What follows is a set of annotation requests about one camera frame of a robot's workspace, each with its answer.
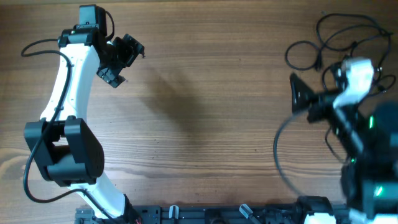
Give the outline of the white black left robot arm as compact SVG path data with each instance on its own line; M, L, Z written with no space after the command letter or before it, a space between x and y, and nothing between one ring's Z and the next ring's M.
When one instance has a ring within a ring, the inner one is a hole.
M103 147L86 122L94 77L116 88L124 81L121 71L144 55L136 39L108 31L113 25L102 7L82 5L78 24L57 38L60 65L51 97L39 120L24 128L26 167L36 164L44 180L78 194L95 223L140 223L127 195L105 174Z

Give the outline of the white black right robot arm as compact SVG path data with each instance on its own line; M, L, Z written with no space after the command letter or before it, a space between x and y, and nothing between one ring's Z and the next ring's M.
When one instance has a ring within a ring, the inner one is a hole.
M370 220L397 216L397 102L376 106L368 117L355 104L333 107L341 90L315 93L292 73L292 111L308 111L308 122L326 120L349 161L341 169L346 204Z

